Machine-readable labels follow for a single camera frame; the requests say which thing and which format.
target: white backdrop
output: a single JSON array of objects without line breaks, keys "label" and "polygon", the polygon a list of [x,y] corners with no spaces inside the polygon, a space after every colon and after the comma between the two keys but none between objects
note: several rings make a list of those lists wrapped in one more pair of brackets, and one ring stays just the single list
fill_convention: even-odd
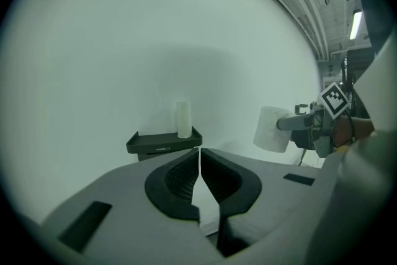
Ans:
[{"label": "white backdrop", "polygon": [[[1,43],[4,181],[37,222],[192,104],[203,146],[292,164],[252,143],[259,110],[316,100],[308,42],[276,0],[18,0]],[[211,228],[202,180],[194,204]]]}]

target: black holder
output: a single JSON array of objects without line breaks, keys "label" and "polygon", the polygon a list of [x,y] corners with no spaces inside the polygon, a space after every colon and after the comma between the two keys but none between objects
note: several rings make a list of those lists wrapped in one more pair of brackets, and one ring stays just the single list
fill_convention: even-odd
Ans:
[{"label": "black holder", "polygon": [[140,136],[136,132],[127,142],[128,153],[138,154],[138,160],[146,160],[165,153],[192,149],[203,144],[203,136],[192,127],[192,136],[179,138],[177,133]]}]

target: ceiling light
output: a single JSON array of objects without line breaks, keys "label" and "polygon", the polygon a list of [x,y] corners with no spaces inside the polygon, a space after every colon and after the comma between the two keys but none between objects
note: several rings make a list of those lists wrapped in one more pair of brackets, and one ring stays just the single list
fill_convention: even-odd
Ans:
[{"label": "ceiling light", "polygon": [[357,36],[357,32],[359,31],[360,23],[362,18],[362,11],[355,11],[354,18],[353,18],[353,26],[352,26],[352,33],[350,34],[350,40],[354,40]]}]

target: gray surface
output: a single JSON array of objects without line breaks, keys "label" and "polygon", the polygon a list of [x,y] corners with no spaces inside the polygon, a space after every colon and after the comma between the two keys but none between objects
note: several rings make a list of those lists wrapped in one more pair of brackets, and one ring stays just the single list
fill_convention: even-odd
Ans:
[{"label": "gray surface", "polygon": [[317,168],[269,163],[218,150],[214,152],[254,171],[261,179],[262,192],[249,211],[228,218],[233,233],[248,244],[253,244],[265,237],[285,220],[309,192],[311,186],[286,180],[283,177],[288,173],[293,173],[316,178],[319,173]]},{"label": "gray surface", "polygon": [[[334,264],[362,239],[366,240],[365,245],[356,252],[361,253],[365,246],[372,248],[372,254],[384,249],[391,252],[386,252],[378,263],[394,257],[390,248],[395,246],[391,238],[396,215],[392,208],[395,202],[390,196],[395,191],[397,176],[396,140],[397,131],[377,132],[349,147],[329,205],[310,243],[307,265]],[[385,213],[386,204],[389,210]],[[388,230],[391,238],[385,238]],[[392,243],[379,244],[382,239]]]},{"label": "gray surface", "polygon": [[43,227],[58,236],[92,201],[112,204],[83,254],[105,264],[206,264],[223,259],[194,221],[169,218],[147,198],[145,179],[190,150],[117,168],[61,204]]},{"label": "gray surface", "polygon": [[78,252],[68,248],[29,218],[21,216],[20,221],[27,233],[35,239],[39,247],[49,254],[57,264],[104,265],[99,261],[84,257]]},{"label": "gray surface", "polygon": [[[309,191],[295,210],[292,210],[277,227],[260,241],[225,259],[223,264],[302,264],[313,233],[334,190],[342,156],[343,154],[340,153],[329,155],[319,170],[315,182],[309,187]],[[252,159],[240,161],[239,164],[248,168],[251,165],[250,161]],[[256,173],[260,175],[261,171],[256,170]],[[277,190],[276,184],[271,186],[273,190]],[[263,217],[249,220],[252,223],[247,221],[246,229],[251,229],[251,224],[260,226],[261,220],[267,222]]]}]

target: black slot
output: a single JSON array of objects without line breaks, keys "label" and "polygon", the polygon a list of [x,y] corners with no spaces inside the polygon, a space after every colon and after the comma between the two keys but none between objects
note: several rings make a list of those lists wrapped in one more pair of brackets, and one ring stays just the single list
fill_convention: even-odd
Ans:
[{"label": "black slot", "polygon": [[286,180],[291,180],[293,182],[306,184],[307,186],[311,186],[313,184],[314,180],[316,180],[316,179],[309,178],[309,177],[299,176],[299,175],[293,174],[293,173],[288,173],[283,178]]},{"label": "black slot", "polygon": [[84,212],[58,237],[71,249],[81,252],[91,236],[102,223],[112,206],[107,203],[93,202]]}]

